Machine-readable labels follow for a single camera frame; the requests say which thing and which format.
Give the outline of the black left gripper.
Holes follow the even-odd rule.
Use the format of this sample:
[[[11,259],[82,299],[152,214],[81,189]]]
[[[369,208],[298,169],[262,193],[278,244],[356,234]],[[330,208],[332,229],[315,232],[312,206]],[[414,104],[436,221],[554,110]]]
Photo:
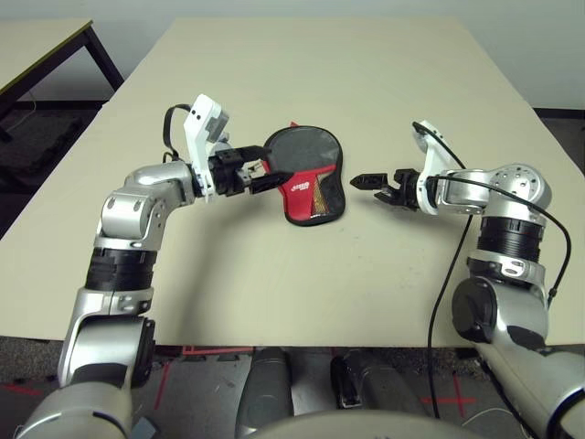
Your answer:
[[[271,149],[260,145],[217,151],[207,160],[215,192],[231,197],[243,193],[246,188],[251,194],[258,194],[284,185],[293,173],[279,171],[252,178],[245,169],[247,163],[268,161],[270,155]]]

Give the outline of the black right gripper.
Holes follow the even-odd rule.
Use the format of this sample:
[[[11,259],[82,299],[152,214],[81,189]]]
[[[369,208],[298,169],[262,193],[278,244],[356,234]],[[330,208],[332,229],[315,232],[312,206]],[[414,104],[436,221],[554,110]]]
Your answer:
[[[387,190],[381,190],[388,186],[388,175],[386,173],[365,173],[353,177],[350,185],[359,190],[381,190],[374,194],[379,201],[391,206],[396,206],[409,210],[419,210],[419,201],[417,197],[417,183],[420,173],[412,168],[397,169],[394,173],[393,180],[398,184],[397,187],[389,187]]]

